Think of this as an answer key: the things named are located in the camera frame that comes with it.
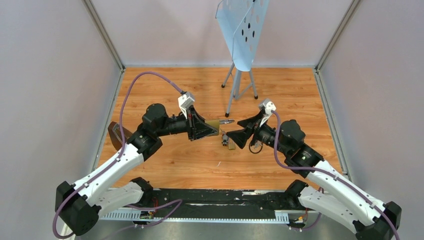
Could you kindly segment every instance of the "robotic arm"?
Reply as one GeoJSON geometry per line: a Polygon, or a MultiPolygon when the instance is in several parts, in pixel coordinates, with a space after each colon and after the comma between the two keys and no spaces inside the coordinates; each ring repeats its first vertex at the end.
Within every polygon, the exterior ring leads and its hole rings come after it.
{"type": "Polygon", "coordinates": [[[191,141],[219,134],[219,129],[205,122],[195,110],[194,96],[185,92],[178,98],[181,113],[169,117],[165,107],[160,103],[151,104],[142,117],[142,123],[126,141],[124,153],[118,150],[108,161],[87,176],[72,185],[64,181],[56,189],[55,210],[76,189],[76,193],[64,206],[59,216],[75,235],[88,232],[99,218],[123,206],[148,202],[152,186],[141,177],[131,180],[127,185],[108,191],[124,174],[140,165],[152,156],[161,146],[160,137],[187,133],[191,141]],[[94,181],[89,181],[103,172],[94,181]]]}
{"type": "Polygon", "coordinates": [[[397,229],[402,209],[396,203],[392,201],[384,203],[338,173],[322,155],[304,142],[306,135],[296,120],[284,121],[280,125],[279,134],[276,134],[276,129],[267,125],[267,120],[276,110],[269,99],[264,100],[259,105],[259,109],[260,112],[256,116],[237,123],[244,129],[227,132],[228,137],[233,139],[241,149],[246,146],[251,136],[253,137],[249,143],[249,149],[262,144],[274,148],[277,141],[276,150],[284,154],[284,162],[287,164],[284,166],[277,161],[280,166],[318,184],[332,195],[324,195],[305,182],[297,180],[287,189],[295,202],[305,208],[317,210],[343,224],[356,234],[357,239],[390,240],[392,238],[394,232],[377,208],[383,211],[397,229]],[[366,196],[369,201],[363,199],[360,194],[366,196]]]}

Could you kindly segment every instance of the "white wall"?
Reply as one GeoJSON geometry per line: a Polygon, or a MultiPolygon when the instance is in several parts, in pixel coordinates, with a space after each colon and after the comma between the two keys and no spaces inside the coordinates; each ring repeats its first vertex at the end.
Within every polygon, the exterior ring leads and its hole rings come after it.
{"type": "MultiPolygon", "coordinates": [[[[231,64],[220,0],[92,1],[125,65],[231,64]]],[[[270,0],[253,64],[316,65],[350,3],[270,0]]]]}
{"type": "Polygon", "coordinates": [[[92,167],[119,69],[82,1],[0,2],[0,238],[54,239],[56,187],[92,167]]]}
{"type": "Polygon", "coordinates": [[[352,180],[423,239],[424,1],[362,1],[322,70],[352,180]]]}

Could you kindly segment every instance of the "wooden tabletop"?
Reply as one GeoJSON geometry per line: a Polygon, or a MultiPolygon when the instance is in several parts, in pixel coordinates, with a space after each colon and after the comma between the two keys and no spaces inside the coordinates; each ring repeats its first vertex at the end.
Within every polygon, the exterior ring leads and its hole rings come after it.
{"type": "MultiPolygon", "coordinates": [[[[144,71],[158,72],[184,91],[195,96],[194,107],[205,119],[225,119],[232,80],[225,88],[221,84],[228,68],[127,68],[119,91],[112,121],[119,122],[119,111],[129,85],[134,77],[144,71]]],[[[259,112],[258,104],[265,98],[274,102],[281,120],[295,119],[306,133],[305,142],[323,155],[340,171],[336,150],[327,124],[320,95],[311,68],[254,68],[259,99],[254,99],[250,88],[239,100],[233,100],[229,118],[243,120],[259,112]]],[[[249,84],[249,74],[241,77],[240,91],[249,84]]],[[[180,94],[168,83],[154,75],[142,76],[132,88],[123,114],[123,125],[135,131],[150,104],[161,103],[167,114],[180,112],[177,98],[180,94]]],[[[276,127],[272,116],[268,124],[276,127]]],[[[224,131],[241,129],[233,124],[221,125],[224,131]]],[[[142,177],[154,188],[189,189],[251,189],[284,190],[295,179],[302,177],[276,164],[273,150],[264,146],[259,154],[249,149],[228,150],[221,144],[221,136],[210,136],[196,141],[187,134],[161,137],[163,146],[146,162],[118,180],[115,187],[142,177]]],[[[116,150],[106,137],[99,165],[108,160],[116,150]]]]}

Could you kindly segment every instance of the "light blue ironing board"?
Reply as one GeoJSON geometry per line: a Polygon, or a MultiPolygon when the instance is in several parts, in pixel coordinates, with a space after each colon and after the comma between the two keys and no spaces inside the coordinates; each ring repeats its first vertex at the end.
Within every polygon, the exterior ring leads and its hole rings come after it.
{"type": "Polygon", "coordinates": [[[227,84],[234,67],[236,68],[225,112],[226,117],[230,115],[233,98],[238,100],[250,87],[253,88],[254,98],[258,99],[252,74],[252,63],[264,25],[268,3],[269,0],[222,0],[216,8],[215,18],[218,20],[232,58],[232,64],[221,85],[222,88],[227,84]],[[239,94],[242,72],[249,72],[250,84],[239,94]]]}

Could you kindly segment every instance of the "wooden table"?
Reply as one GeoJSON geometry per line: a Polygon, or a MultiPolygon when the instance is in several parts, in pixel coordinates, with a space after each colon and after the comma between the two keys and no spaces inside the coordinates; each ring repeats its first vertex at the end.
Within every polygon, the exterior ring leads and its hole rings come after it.
{"type": "MultiPolygon", "coordinates": [[[[119,122],[119,111],[133,78],[144,71],[155,71],[175,82],[184,91],[195,96],[194,107],[205,119],[224,119],[230,97],[232,81],[221,88],[228,68],[166,67],[127,68],[119,91],[112,121],[119,122]]],[[[253,75],[259,99],[255,100],[250,88],[241,99],[234,100],[230,117],[236,121],[252,117],[259,112],[258,104],[270,98],[277,107],[281,120],[296,119],[306,133],[305,142],[322,154],[338,171],[341,170],[327,124],[326,115],[311,68],[254,68],[253,75]]],[[[249,74],[241,78],[243,89],[249,84],[249,74]]],[[[142,76],[134,85],[126,103],[123,125],[135,131],[150,104],[161,103],[169,116],[180,112],[179,93],[168,83],[154,75],[142,76]]],[[[275,127],[272,116],[268,124],[275,127]]],[[[224,131],[241,129],[233,124],[221,125],[224,131]]],[[[122,177],[115,187],[142,177],[154,188],[190,189],[252,189],[284,190],[295,179],[302,179],[276,164],[273,150],[264,146],[259,154],[249,149],[228,150],[221,144],[221,136],[189,141],[187,134],[161,138],[163,146],[146,162],[122,177]]],[[[103,146],[99,165],[116,150],[109,136],[103,146]]]]}

